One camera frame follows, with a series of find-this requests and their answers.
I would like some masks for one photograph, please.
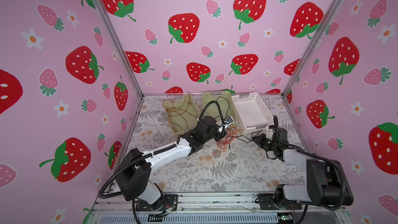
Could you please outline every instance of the strawberry wallpaper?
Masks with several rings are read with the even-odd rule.
[[[292,88],[313,152],[341,162],[353,223],[398,223],[397,0],[345,0]]]
[[[135,90],[91,0],[0,0],[0,22],[1,222],[84,224]]]
[[[280,92],[331,1],[102,0],[144,93]]]

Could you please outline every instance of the pink wall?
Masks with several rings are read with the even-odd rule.
[[[355,223],[398,222],[397,16],[397,0],[345,0],[332,21],[338,29],[332,24],[292,89],[290,107],[313,152],[343,165],[354,194],[347,208]],[[378,23],[370,28],[369,19]],[[337,69],[341,61],[348,66]],[[335,116],[326,124],[325,114],[318,114],[322,110],[315,112],[320,105]]]
[[[127,126],[130,123],[137,104],[134,88],[119,59],[112,58],[114,48],[97,11],[86,0],[83,4],[81,0],[0,0],[2,223],[82,223],[88,213],[83,209],[92,207],[111,173],[104,152],[109,154],[112,145],[123,140],[121,119]],[[62,26],[62,32],[55,25]],[[96,26],[101,31],[101,37],[96,35],[99,44],[94,36]],[[87,48],[71,54],[81,46]],[[95,77],[90,50],[104,68],[99,68],[97,80],[90,78]],[[120,76],[128,91],[122,111],[114,97]],[[104,82],[110,88],[106,92],[109,100],[102,90]],[[96,107],[89,100],[87,112],[83,111],[85,99],[92,99]],[[102,121],[104,115],[107,123]],[[98,142],[98,152],[100,133],[105,141]]]
[[[132,61],[133,69],[136,69],[135,76],[144,93],[164,93],[172,87],[180,87],[184,92],[203,92],[230,89],[231,86],[236,92],[264,93],[272,89],[283,91],[286,87],[290,75],[284,70],[289,73],[288,69],[295,68],[294,61],[301,57],[309,42],[307,36],[294,36],[302,29],[301,24],[313,26],[319,23],[323,15],[321,11],[326,12],[331,0],[287,0],[284,3],[279,0],[103,2],[125,51],[130,52],[132,58],[138,58],[136,62]],[[240,10],[246,8],[250,13],[244,17]],[[239,19],[249,23],[242,22],[241,29],[238,29]],[[174,38],[169,32],[169,24],[171,33],[176,35]],[[279,50],[283,54],[275,58]],[[239,65],[245,57],[249,60],[248,65],[243,62],[242,68],[235,68],[241,74],[236,74],[231,62]],[[187,72],[189,63],[198,63],[188,66],[193,76]]]

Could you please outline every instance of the pink strawberry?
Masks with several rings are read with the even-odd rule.
[[[281,81],[282,81],[282,78],[281,78],[281,77],[276,78],[275,80],[272,81],[271,87],[276,87],[276,85],[278,85],[279,83],[281,83]]]
[[[219,75],[216,76],[215,82],[216,82],[217,84],[220,84],[220,83],[224,80],[224,78],[225,78],[224,74],[221,73],[221,74],[219,74]]]
[[[82,110],[85,112],[94,112],[97,109],[97,103],[92,99],[84,100],[81,104]]]
[[[102,90],[103,90],[103,95],[105,96],[105,98],[107,100],[110,100],[111,99],[111,89],[108,87],[107,83],[104,82],[102,84]]]
[[[170,77],[171,77],[171,74],[168,70],[162,72],[162,79],[164,81],[168,81],[170,79]]]
[[[219,17],[221,15],[221,8],[218,7],[218,3],[213,0],[206,1],[206,10],[207,13],[213,15],[213,17]]]
[[[381,21],[381,17],[387,11],[387,0],[379,0],[375,6],[373,6],[371,12],[369,12],[368,27],[372,28]]]
[[[325,91],[327,91],[328,88],[329,88],[328,82],[323,82],[323,83],[321,82],[319,83],[318,87],[316,87],[316,92],[322,94]]]
[[[120,124],[122,125],[122,130],[126,131],[126,120],[124,118],[122,118],[122,120],[120,121]]]
[[[39,82],[41,84],[39,88],[43,95],[50,97],[57,92],[55,88],[58,87],[58,79],[51,68],[45,68],[43,70],[39,75]]]
[[[282,62],[283,58],[285,58],[285,55],[283,54],[283,51],[278,50],[278,51],[275,53],[274,60],[275,60],[277,63],[280,63],[280,62]]]
[[[207,56],[207,57],[212,57],[214,55],[213,51],[211,51],[211,48],[202,46],[200,48],[202,55]]]
[[[341,150],[343,148],[343,142],[339,138],[331,138],[328,141],[328,146],[335,151]]]
[[[43,21],[50,27],[54,27],[55,30],[62,32],[65,28],[61,18],[57,18],[57,14],[53,9],[46,5],[38,4],[36,6],[37,12],[43,18]]]
[[[97,150],[98,150],[98,152],[101,152],[104,146],[105,146],[105,134],[101,132],[98,135],[98,140],[97,140]]]
[[[17,171],[6,163],[0,163],[0,189],[15,181]]]
[[[319,69],[319,59],[315,58],[314,64],[312,65],[312,74],[316,74]]]
[[[149,41],[150,44],[156,45],[158,43],[155,33],[150,29],[145,30],[145,38]]]
[[[103,38],[102,38],[102,35],[101,35],[100,28],[98,26],[96,26],[94,28],[94,38],[96,39],[96,41],[98,43],[98,46],[102,47]]]
[[[366,84],[372,85],[372,86],[376,86],[380,82],[384,83],[388,79],[390,79],[391,74],[392,74],[392,72],[390,72],[389,68],[383,67],[383,68],[379,69],[376,67],[365,75],[365,77],[363,78],[363,82],[365,82]]]
[[[398,216],[398,199],[394,199],[394,197],[390,195],[382,195],[378,197],[377,200],[379,201],[379,204],[384,207],[385,210],[395,216]]]
[[[333,34],[337,31],[338,28],[339,28],[339,24],[338,24],[338,23],[336,23],[336,22],[331,23],[331,24],[326,28],[325,35],[326,35],[326,36],[331,36],[331,35],[333,35]]]
[[[250,33],[246,32],[245,34],[240,36],[238,46],[245,47],[246,43],[248,43],[249,41],[250,41]]]
[[[295,108],[295,114],[299,115],[301,113],[301,106]]]

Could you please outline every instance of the white basket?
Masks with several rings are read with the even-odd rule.
[[[258,93],[232,96],[236,117],[244,134],[267,131],[273,116]]]

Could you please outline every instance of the basket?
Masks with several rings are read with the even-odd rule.
[[[232,124],[237,123],[234,102],[232,101],[231,93],[229,91],[204,92],[202,96],[203,96],[203,107],[205,107],[207,103],[211,101],[217,101],[218,104],[220,105],[222,116],[224,118],[226,116],[231,116],[234,119],[234,122],[232,122]],[[221,120],[220,113],[218,112],[216,104],[211,104],[209,107],[207,107],[206,112],[203,114],[203,116],[211,116],[215,118],[216,121]]]
[[[273,116],[258,93],[232,96],[239,126],[244,134],[267,131]]]
[[[163,101],[163,107],[166,110],[169,125],[175,136],[184,134],[196,127],[200,112],[189,94],[165,100]]]

